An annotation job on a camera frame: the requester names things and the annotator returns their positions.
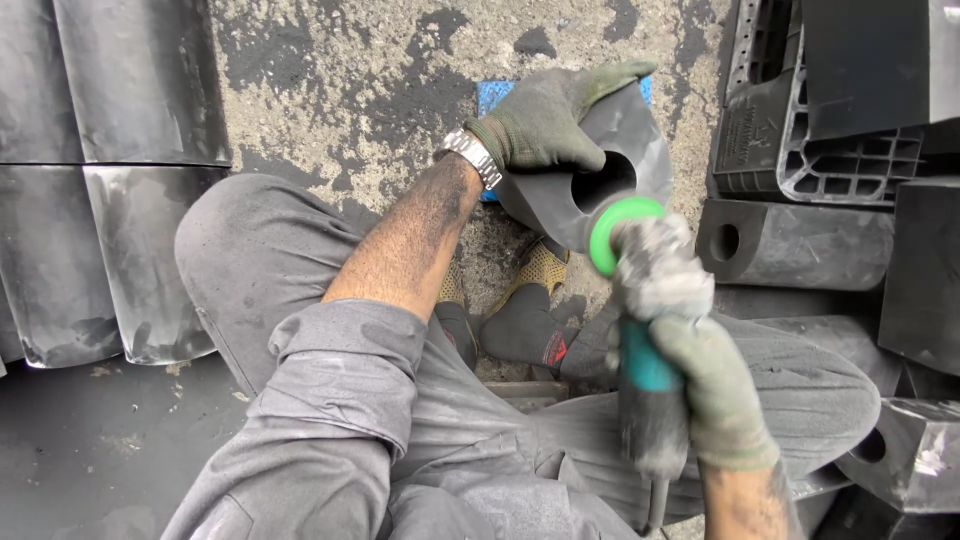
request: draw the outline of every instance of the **person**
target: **person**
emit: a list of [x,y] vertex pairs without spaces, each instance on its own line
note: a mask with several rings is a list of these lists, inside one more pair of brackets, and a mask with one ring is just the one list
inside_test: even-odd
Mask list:
[[[497,170],[599,170],[579,120],[654,67],[537,72],[465,134]],[[183,282],[255,399],[162,538],[637,538],[649,488],[620,457],[616,394],[521,414],[433,313],[438,297],[462,303],[462,288],[441,289],[484,186],[472,160],[446,152],[366,236],[259,174],[214,185],[188,211]],[[876,388],[843,358],[751,323],[650,328],[686,373],[691,407],[668,521],[706,509],[710,538],[799,537],[787,479],[867,434]]]

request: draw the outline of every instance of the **wristwatch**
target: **wristwatch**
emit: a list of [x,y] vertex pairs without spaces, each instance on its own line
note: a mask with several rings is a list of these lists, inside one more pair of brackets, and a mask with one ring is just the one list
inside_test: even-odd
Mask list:
[[480,180],[483,181],[483,186],[487,190],[493,189],[496,183],[503,179],[503,175],[496,168],[496,163],[490,157],[490,152],[487,152],[484,145],[467,135],[463,129],[450,132],[444,137],[443,144],[433,154],[433,160],[439,160],[447,152],[456,152],[469,161],[480,174]]

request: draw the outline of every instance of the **curved rubber piece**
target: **curved rubber piece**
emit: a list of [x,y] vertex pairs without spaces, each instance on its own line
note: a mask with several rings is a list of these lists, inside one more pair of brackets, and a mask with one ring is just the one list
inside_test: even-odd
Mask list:
[[593,266],[604,276],[613,275],[616,254],[610,245],[610,235],[614,225],[623,219],[663,217],[664,214],[660,203],[647,197],[627,197],[607,207],[589,231],[587,245]]

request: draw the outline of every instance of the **green work glove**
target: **green work glove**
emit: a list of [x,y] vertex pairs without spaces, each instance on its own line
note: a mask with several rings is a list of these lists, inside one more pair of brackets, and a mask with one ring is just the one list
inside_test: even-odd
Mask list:
[[489,114],[468,119],[464,128],[483,142],[501,171],[563,163],[599,171],[607,157],[580,129],[580,121],[601,98],[655,69],[654,61],[631,60],[580,71],[538,71],[517,83]]
[[[608,363],[617,364],[619,335],[612,325]],[[773,467],[780,448],[767,430],[750,368],[727,330],[708,317],[663,316],[650,337],[664,358],[686,375],[690,440],[705,463],[726,471]]]

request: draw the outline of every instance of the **black sock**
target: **black sock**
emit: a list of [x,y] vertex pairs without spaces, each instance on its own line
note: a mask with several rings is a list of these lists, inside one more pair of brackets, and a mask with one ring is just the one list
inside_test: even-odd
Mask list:
[[467,312],[456,302],[440,302],[433,306],[433,312],[440,320],[446,338],[460,353],[460,358],[473,371],[477,367],[477,351],[470,333]]
[[580,329],[550,315],[550,294],[543,285],[521,285],[480,329],[480,346],[500,360],[560,368],[566,347]]

